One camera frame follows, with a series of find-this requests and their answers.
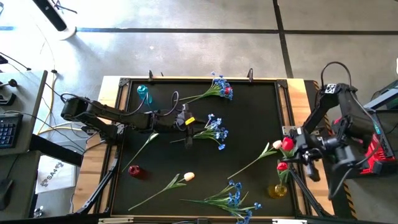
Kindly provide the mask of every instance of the gray floor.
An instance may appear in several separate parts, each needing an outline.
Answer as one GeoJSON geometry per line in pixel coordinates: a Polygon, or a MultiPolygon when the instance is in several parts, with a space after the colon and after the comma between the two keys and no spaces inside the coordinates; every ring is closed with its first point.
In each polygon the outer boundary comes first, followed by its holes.
{"type": "MultiPolygon", "coordinates": [[[[286,77],[277,34],[148,34],[78,32],[67,41],[51,38],[51,27],[43,22],[32,1],[1,0],[4,11],[0,26],[0,50],[38,70],[55,68],[59,74],[56,91],[96,99],[104,75],[203,76],[211,71],[227,77],[243,77],[249,68],[255,77],[286,77]],[[48,38],[45,43],[42,33],[48,38]]],[[[62,5],[78,14],[60,12],[68,23],[92,28],[222,28],[276,29],[272,0],[63,0],[62,5]]],[[[394,0],[280,0],[285,29],[295,30],[398,30],[398,2],[394,0]]],[[[286,35],[295,78],[320,81],[327,62],[339,60],[349,67],[360,102],[397,79],[398,38],[394,35],[286,35]]],[[[3,71],[13,71],[0,65],[3,71]]],[[[347,82],[342,68],[332,66],[327,83],[347,82]]],[[[62,102],[55,100],[57,123],[62,102]]],[[[42,106],[43,118],[47,108],[42,106]]],[[[339,117],[338,110],[329,113],[339,117]]],[[[57,134],[53,140],[60,140],[57,134]]],[[[359,219],[394,222],[398,218],[398,178],[349,180],[359,219]]],[[[52,210],[67,213],[72,190],[48,194],[40,200],[52,210]]]]}

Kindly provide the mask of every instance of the paper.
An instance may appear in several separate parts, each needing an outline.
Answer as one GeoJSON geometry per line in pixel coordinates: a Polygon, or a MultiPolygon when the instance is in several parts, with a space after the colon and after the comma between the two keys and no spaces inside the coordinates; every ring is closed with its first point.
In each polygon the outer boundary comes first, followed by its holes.
{"type": "Polygon", "coordinates": [[[75,186],[76,167],[49,156],[41,156],[36,193],[75,186]]]}

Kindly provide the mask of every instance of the computer mouse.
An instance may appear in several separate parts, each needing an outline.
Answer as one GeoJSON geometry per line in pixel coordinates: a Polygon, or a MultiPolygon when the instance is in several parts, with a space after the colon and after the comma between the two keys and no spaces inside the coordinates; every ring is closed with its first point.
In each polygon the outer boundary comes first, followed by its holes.
{"type": "Polygon", "coordinates": [[[10,204],[12,183],[11,179],[0,181],[0,211],[3,211],[10,204]]]}

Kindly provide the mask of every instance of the red flower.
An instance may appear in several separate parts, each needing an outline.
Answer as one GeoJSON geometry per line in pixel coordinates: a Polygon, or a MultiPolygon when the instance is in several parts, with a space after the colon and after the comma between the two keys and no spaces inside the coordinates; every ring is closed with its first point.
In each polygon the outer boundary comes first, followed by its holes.
{"type": "Polygon", "coordinates": [[[232,87],[225,88],[225,95],[228,95],[231,90],[232,90],[232,87]]]}
{"type": "Polygon", "coordinates": [[[285,137],[283,142],[282,142],[282,148],[285,151],[290,151],[294,148],[294,143],[293,143],[293,139],[290,139],[288,137],[285,137]]]}
{"type": "Polygon", "coordinates": [[[278,166],[276,167],[277,170],[279,171],[284,171],[287,170],[287,163],[286,162],[280,162],[278,166]]]}

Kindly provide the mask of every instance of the yellow vase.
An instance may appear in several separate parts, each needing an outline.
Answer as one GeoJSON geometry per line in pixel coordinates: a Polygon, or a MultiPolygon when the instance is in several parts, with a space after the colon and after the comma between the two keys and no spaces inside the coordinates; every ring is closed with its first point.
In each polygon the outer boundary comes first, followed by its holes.
{"type": "Polygon", "coordinates": [[[274,199],[285,197],[287,194],[287,187],[283,184],[270,185],[268,186],[268,194],[274,199]]]}

